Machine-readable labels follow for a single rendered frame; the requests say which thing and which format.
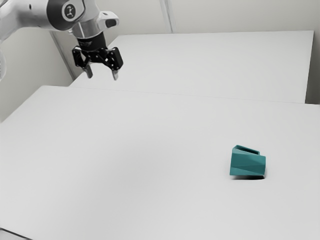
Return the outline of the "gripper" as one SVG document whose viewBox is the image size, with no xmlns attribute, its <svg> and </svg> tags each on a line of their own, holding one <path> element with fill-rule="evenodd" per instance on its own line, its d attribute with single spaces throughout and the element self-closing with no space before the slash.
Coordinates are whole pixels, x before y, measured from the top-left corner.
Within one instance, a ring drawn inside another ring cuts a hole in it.
<svg viewBox="0 0 320 240">
<path fill-rule="evenodd" d="M 79 46 L 72 49 L 74 63 L 80 67 L 89 79 L 93 77 L 93 72 L 90 67 L 91 57 L 86 57 L 83 60 L 83 54 L 89 52 L 97 52 L 98 62 L 108 67 L 113 79 L 116 81 L 119 77 L 119 70 L 123 66 L 123 59 L 120 50 L 117 47 L 107 49 L 106 39 L 103 32 L 91 38 L 77 38 Z"/>
</svg>

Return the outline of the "teal faceted mug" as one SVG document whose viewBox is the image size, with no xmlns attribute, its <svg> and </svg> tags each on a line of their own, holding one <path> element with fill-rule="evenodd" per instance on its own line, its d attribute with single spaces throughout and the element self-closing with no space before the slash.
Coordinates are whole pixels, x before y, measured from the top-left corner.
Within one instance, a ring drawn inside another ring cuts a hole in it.
<svg viewBox="0 0 320 240">
<path fill-rule="evenodd" d="M 266 165 L 266 156 L 258 150 L 236 145 L 232 148 L 229 175 L 264 177 Z"/>
</svg>

